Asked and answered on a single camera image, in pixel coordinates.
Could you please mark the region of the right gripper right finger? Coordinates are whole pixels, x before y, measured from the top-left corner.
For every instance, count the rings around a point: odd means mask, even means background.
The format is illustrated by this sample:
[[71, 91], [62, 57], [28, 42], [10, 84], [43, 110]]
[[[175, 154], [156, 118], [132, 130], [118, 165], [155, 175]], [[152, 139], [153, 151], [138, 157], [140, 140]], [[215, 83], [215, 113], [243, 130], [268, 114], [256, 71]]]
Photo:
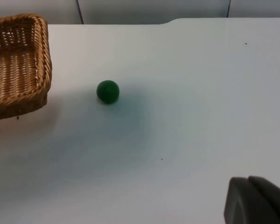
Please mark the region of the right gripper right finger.
[[280, 218], [280, 188], [263, 177], [249, 176], [248, 180]]

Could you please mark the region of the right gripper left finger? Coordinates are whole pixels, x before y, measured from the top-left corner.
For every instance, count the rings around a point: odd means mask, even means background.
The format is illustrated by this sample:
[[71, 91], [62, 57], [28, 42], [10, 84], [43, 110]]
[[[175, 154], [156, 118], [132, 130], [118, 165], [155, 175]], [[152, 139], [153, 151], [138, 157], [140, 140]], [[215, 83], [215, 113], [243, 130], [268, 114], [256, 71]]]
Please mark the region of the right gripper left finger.
[[248, 177], [229, 181], [224, 207], [226, 224], [280, 224], [280, 218]]

